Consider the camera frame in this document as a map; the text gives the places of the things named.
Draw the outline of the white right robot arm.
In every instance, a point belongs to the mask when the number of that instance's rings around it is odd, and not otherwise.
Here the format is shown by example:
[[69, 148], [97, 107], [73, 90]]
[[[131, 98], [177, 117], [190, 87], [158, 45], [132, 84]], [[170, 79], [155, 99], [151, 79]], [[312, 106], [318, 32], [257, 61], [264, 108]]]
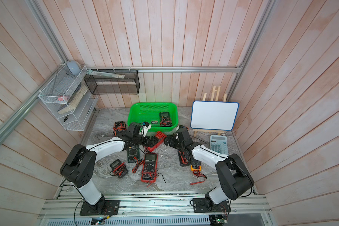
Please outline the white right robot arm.
[[187, 127], [182, 127], [169, 135], [164, 143], [217, 171], [220, 186], [205, 195], [205, 203], [208, 206], [236, 200], [254, 186], [254, 180], [239, 155], [220, 154], [194, 142]]

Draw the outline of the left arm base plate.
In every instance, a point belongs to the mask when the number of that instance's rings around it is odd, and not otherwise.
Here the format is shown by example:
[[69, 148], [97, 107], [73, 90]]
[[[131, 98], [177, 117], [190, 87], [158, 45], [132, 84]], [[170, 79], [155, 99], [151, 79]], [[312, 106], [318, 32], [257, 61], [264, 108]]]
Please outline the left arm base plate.
[[111, 217], [118, 214], [119, 204], [119, 200], [101, 199], [95, 205], [90, 205], [88, 202], [84, 201], [81, 207], [80, 216], [109, 215]]

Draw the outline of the red clamp multimeter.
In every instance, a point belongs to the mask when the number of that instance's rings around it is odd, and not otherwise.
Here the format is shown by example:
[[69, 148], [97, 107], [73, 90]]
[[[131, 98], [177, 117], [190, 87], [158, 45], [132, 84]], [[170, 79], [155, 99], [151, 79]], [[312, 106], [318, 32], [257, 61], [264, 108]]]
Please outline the red clamp multimeter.
[[158, 131], [153, 137], [148, 137], [147, 141], [145, 142], [145, 151], [146, 152], [153, 152], [156, 148], [158, 148], [166, 139], [167, 135], [163, 132]]

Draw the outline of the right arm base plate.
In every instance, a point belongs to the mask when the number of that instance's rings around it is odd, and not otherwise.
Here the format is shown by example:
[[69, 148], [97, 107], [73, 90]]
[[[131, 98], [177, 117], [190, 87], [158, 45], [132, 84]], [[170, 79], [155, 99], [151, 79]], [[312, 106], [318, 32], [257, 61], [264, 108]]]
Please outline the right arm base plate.
[[231, 212], [229, 201], [214, 204], [209, 198], [194, 198], [190, 201], [190, 205], [193, 207], [194, 213]]

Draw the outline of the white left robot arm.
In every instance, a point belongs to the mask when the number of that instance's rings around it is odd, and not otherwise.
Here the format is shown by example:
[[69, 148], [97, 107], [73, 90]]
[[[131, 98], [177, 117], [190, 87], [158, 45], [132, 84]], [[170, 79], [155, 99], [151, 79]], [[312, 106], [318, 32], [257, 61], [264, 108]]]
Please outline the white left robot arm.
[[96, 205], [103, 195], [92, 181], [95, 163], [125, 150], [129, 145], [142, 145], [142, 140], [151, 127], [147, 121], [132, 122], [126, 131], [108, 141], [89, 146], [75, 145], [63, 163], [60, 174], [79, 190], [87, 204]]

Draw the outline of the large red Aneng multimeter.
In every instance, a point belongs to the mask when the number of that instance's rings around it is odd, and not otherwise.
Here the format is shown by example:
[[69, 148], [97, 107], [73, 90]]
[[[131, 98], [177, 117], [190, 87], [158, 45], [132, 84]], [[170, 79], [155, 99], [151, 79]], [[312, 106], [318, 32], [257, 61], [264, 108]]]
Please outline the large red Aneng multimeter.
[[143, 169], [141, 171], [141, 181], [144, 183], [154, 183], [157, 178], [158, 155], [156, 153], [146, 153], [144, 157]]

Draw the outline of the dark green multimeter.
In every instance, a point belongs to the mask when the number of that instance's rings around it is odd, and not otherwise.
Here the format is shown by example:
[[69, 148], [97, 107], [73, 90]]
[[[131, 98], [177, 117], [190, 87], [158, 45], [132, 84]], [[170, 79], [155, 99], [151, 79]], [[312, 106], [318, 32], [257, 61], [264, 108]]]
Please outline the dark green multimeter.
[[128, 163], [136, 163], [140, 160], [140, 150], [137, 145], [127, 147], [127, 160]]
[[171, 127], [172, 126], [172, 119], [170, 117], [169, 112], [161, 112], [159, 113], [160, 116], [160, 126], [161, 127]]

